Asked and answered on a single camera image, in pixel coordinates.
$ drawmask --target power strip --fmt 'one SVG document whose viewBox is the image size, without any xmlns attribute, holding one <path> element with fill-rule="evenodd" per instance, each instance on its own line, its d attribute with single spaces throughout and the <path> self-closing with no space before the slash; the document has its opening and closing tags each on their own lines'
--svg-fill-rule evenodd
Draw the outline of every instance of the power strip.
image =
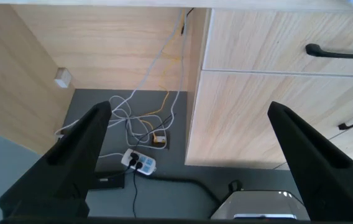
<svg viewBox="0 0 353 224">
<path fill-rule="evenodd" d="M 124 155 L 121 159 L 121 164 L 128 167 L 129 161 L 132 160 L 132 157 L 131 157 L 132 152 L 139 156 L 138 162 L 141 162 L 143 164 L 142 168 L 138 169 L 138 172 L 141 172 L 145 175 L 150 175 L 156 171 L 156 160 L 155 159 L 153 159 L 149 156 L 146 156 L 140 152 L 134 151 L 132 149 L 127 149 L 126 153 L 124 153 Z"/>
</svg>

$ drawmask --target white device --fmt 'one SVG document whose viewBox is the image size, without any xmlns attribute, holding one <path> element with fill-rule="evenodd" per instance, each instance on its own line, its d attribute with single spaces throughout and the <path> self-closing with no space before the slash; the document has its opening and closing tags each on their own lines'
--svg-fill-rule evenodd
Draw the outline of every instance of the white device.
<svg viewBox="0 0 353 224">
<path fill-rule="evenodd" d="M 122 159 L 121 159 L 121 163 L 124 166 L 128 166 L 129 165 L 129 161 L 131 161 L 132 157 L 131 157 L 131 153 L 135 153 L 139 156 L 139 160 L 138 162 L 142 163 L 142 168 L 138 169 L 139 172 L 145 174 L 145 175 L 150 175 L 153 172 L 156 171 L 156 160 L 154 160 L 153 158 L 143 155 L 140 152 L 134 151 L 132 149 L 127 149 L 126 153 L 124 153 Z"/>
<path fill-rule="evenodd" d="M 70 72 L 66 68 L 59 68 L 55 82 L 62 88 L 67 88 L 71 81 Z"/>
</svg>

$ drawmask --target black cable clip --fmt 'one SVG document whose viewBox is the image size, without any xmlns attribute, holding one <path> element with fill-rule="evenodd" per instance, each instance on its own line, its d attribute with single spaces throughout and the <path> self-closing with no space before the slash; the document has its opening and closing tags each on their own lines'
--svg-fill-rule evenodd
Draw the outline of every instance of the black cable clip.
<svg viewBox="0 0 353 224">
<path fill-rule="evenodd" d="M 229 188 L 229 195 L 233 194 L 234 192 L 240 191 L 243 189 L 243 183 L 239 180 L 233 180 L 230 182 L 227 187 Z"/>
</svg>

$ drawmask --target black plug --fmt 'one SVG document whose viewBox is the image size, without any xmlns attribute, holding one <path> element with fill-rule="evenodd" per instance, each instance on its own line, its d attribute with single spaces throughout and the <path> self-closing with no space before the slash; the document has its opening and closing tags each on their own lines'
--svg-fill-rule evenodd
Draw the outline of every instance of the black plug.
<svg viewBox="0 0 353 224">
<path fill-rule="evenodd" d="M 135 159 L 136 161 L 139 160 L 138 154 L 136 154 L 136 153 L 134 153 L 134 152 L 132 152 L 131 154 L 129 154 L 129 156 L 131 156 L 131 158 L 132 158 L 132 159 Z"/>
<path fill-rule="evenodd" d="M 131 159 L 131 160 L 129 161 L 128 168 L 134 166 L 135 164 L 137 164 L 137 161 L 136 161 L 135 159 Z"/>
<path fill-rule="evenodd" d="M 144 165 L 141 162 L 138 162 L 137 165 L 135 166 L 135 169 L 138 170 L 142 168 Z"/>
</svg>

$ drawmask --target white cable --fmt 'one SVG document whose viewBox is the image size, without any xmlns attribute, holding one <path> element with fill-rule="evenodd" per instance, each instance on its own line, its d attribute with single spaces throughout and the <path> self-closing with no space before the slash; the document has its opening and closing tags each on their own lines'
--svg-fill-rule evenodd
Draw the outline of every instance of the white cable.
<svg viewBox="0 0 353 224">
<path fill-rule="evenodd" d="M 156 130 L 152 130 L 151 132 L 148 133 L 149 130 L 147 129 L 146 125 L 145 125 L 139 118 L 154 117 L 154 118 L 157 118 L 157 119 L 160 121 L 160 123 L 163 123 L 161 117 L 159 117 L 159 116 L 157 116 L 157 115 L 154 115 L 154 114 L 142 115 L 142 116 L 133 116 L 133 117 L 132 117 L 132 116 L 131 116 L 131 107 L 129 106 L 129 104 L 128 104 L 127 101 L 130 100 L 130 99 L 134 96 L 134 93 L 146 82 L 147 77 L 149 76 L 150 71 L 152 70 L 152 68 L 153 68 L 154 64 L 156 63 L 156 61 L 158 60 L 158 58 L 161 56 L 163 49 L 164 49 L 165 46 L 168 44 L 168 42 L 170 41 L 170 39 L 175 35 L 175 32 L 176 32 L 176 29 L 177 29 L 177 27 L 178 27 L 178 24 L 179 24 L 181 15 L 182 15 L 182 10 L 181 10 L 181 12 L 180 12 L 180 15 L 178 16 L 178 20 L 176 21 L 176 23 L 175 23 L 175 25 L 174 25 L 174 28 L 173 28 L 173 31 L 172 31 L 171 35 L 168 36 L 168 38 L 167 38 L 167 40 L 165 41 L 164 45 L 162 46 L 161 50 L 158 52 L 158 54 L 157 54 L 156 57 L 154 58 L 153 62 L 150 64 L 150 66 L 149 66 L 149 68 L 148 68 L 148 70 L 147 70 L 147 73 L 145 74 L 145 77 L 140 81 L 138 87 L 137 87 L 134 91 L 132 91 L 130 97 L 128 97 L 127 99 L 124 99 L 124 98 L 121 97 L 121 96 L 115 95 L 115 96 L 110 97 L 110 99 L 109 99 L 109 102 L 110 102 L 113 98 L 120 98 L 121 100 L 123 100 L 116 108 L 114 108 L 114 109 L 112 110 L 112 114 L 113 114 L 115 117 L 117 117 L 118 119 L 112 119 L 112 120 L 110 120 L 109 123 L 113 123 L 113 124 L 108 125 L 108 128 L 111 128 L 111 127 L 113 127 L 113 126 L 115 126 L 115 125 L 117 125 L 117 124 L 119 124 L 119 123 L 122 123 L 123 121 L 126 121 L 126 122 L 127 122 L 127 124 L 126 124 L 126 141 L 127 141 L 127 145 L 128 145 L 128 146 L 136 146 L 136 145 L 134 145 L 134 144 L 130 144 L 129 141 L 128 141 L 128 129 L 130 130 L 131 135 L 132 135 L 137 141 L 139 141 L 139 139 L 137 138 L 137 136 L 139 137 L 139 136 L 142 136 L 142 135 L 146 134 L 146 135 L 147 135 L 147 139 L 146 139 L 146 140 L 140 140 L 140 142 L 141 142 L 141 143 L 147 143 L 147 142 L 150 140 L 150 134 L 152 134 L 152 133 L 154 133 L 154 132 L 156 132 L 156 131 L 163 131 L 164 136 L 166 136 L 165 130 L 167 130 L 168 128 L 170 128 L 170 126 L 173 124 L 173 121 L 174 121 L 174 119 L 175 119 L 175 117 L 174 117 L 174 112 L 173 112 L 173 108 L 174 108 L 175 103 L 177 102 L 177 99 L 178 99 L 179 94 L 180 94 L 180 92 L 181 92 L 182 84 L 183 84 L 183 78 L 184 78 L 184 76 L 185 76 L 185 71 L 184 71 L 184 66 L 183 66 L 183 56 L 184 56 L 184 49 L 185 49 L 185 42 L 186 42 L 186 33 L 187 33 L 187 30 L 188 30 L 188 29 L 187 29 L 187 25 L 186 25 L 186 23 L 187 23 L 187 22 L 186 22 L 187 13 L 185 13 L 185 20 L 184 20 L 185 31 L 184 31 L 184 33 L 183 33 L 183 41 L 182 41 L 182 48 L 181 48 L 181 78 L 180 78 L 180 85 L 179 85 L 179 89 L 178 89 L 178 91 L 177 91 L 177 93 L 176 93 L 175 99 L 174 99 L 174 101 L 173 101 L 173 103 L 172 103 L 172 105 L 171 105 L 171 117 L 172 117 L 172 118 L 171 118 L 170 124 L 168 124 L 167 127 L 164 127 L 164 125 L 162 125 L 162 126 L 161 126 L 162 128 L 156 129 Z M 122 106 L 123 104 L 126 104 L 126 105 L 127 105 L 128 110 L 129 110 L 128 113 L 127 113 L 124 109 L 121 109 L 121 108 L 120 108 L 120 106 Z M 123 116 L 119 116 L 118 114 L 116 114 L 117 111 L 123 112 L 123 113 L 125 114 L 125 116 L 124 116 L 124 117 L 123 117 Z M 133 130 L 133 129 L 132 129 L 132 123 L 131 123 L 131 120 L 132 120 L 132 119 L 138 119 L 138 121 L 140 122 L 140 124 L 145 128 L 146 133 L 134 133 L 134 132 L 132 131 L 132 130 Z M 63 135 L 59 135 L 58 133 L 59 133 L 61 130 L 63 130 L 63 129 L 66 129 L 66 128 L 69 128 L 70 126 L 73 126 L 75 123 L 77 123 L 77 121 L 78 121 L 78 120 L 74 121 L 73 123 L 69 124 L 68 126 L 65 126 L 65 127 L 61 128 L 61 129 L 57 130 L 57 131 L 55 132 L 55 135 L 56 135 L 57 137 L 62 137 Z M 165 149 L 165 146 L 167 146 L 167 138 L 165 139 L 165 144 L 164 144 L 163 147 L 153 147 L 153 146 L 146 146 L 146 145 L 141 145 L 141 144 L 139 144 L 138 146 L 140 146 L 140 147 L 147 147 L 147 148 L 151 148 L 151 149 Z M 105 154 L 105 155 L 99 156 L 99 158 L 104 158 L 104 157 L 107 157 L 107 156 L 114 156 L 114 155 L 117 155 L 117 154 L 122 155 L 121 153 L 111 153 L 111 154 Z"/>
<path fill-rule="evenodd" d="M 119 104 L 119 106 L 117 106 L 113 111 L 117 110 L 121 105 L 123 105 L 125 102 L 127 102 L 129 99 L 132 98 L 132 96 L 134 96 L 135 92 L 146 82 L 147 77 L 149 76 L 150 71 L 152 70 L 154 64 L 156 63 L 157 59 L 160 58 L 165 46 L 168 44 L 168 42 L 171 40 L 171 38 L 174 36 L 175 31 L 178 28 L 179 25 L 179 21 L 181 21 L 181 16 L 182 16 L 182 9 L 181 12 L 179 13 L 178 19 L 176 20 L 175 24 L 174 24 L 174 29 L 172 30 L 172 33 L 168 36 L 167 40 L 165 41 L 165 43 L 163 44 L 163 47 L 160 49 L 160 51 L 158 51 L 156 57 L 154 58 L 153 62 L 150 64 L 149 68 L 147 69 L 147 72 L 145 74 L 145 77 L 140 81 L 138 87 L 132 91 L 131 95 L 125 99 L 121 104 Z"/>
<path fill-rule="evenodd" d="M 118 152 L 115 152 L 115 153 L 110 153 L 110 154 L 106 154 L 106 155 L 102 155 L 102 156 L 99 156 L 98 158 L 105 158 L 107 156 L 124 156 L 123 153 L 118 153 Z"/>
<path fill-rule="evenodd" d="M 183 33 L 183 40 L 182 40 L 182 50 L 181 50 L 181 80 L 180 80 L 180 83 L 179 83 L 179 89 L 176 93 L 176 96 L 175 96 L 175 99 L 171 105 L 171 122 L 170 124 L 168 124 L 168 126 L 166 128 L 160 128 L 160 129 L 156 129 L 156 130 L 153 130 L 151 131 L 149 134 L 152 134 L 154 133 L 155 131 L 162 131 L 162 130 L 167 130 L 168 128 L 170 128 L 170 126 L 172 125 L 172 123 L 174 122 L 174 106 L 175 106 L 175 103 L 177 102 L 177 99 L 178 99 L 178 96 L 179 96 L 179 93 L 181 92 L 181 89 L 182 89 L 182 84 L 183 84 L 183 77 L 185 76 L 185 71 L 184 71 L 184 66 L 183 66 L 183 53 L 184 53 L 184 49 L 185 49 L 185 42 L 186 42 L 186 33 L 188 32 L 188 27 L 187 27 L 187 24 L 186 24 L 186 19 L 187 19 L 187 13 L 185 13 L 185 21 L 184 21 L 184 25 L 185 25 L 185 31 Z"/>
</svg>

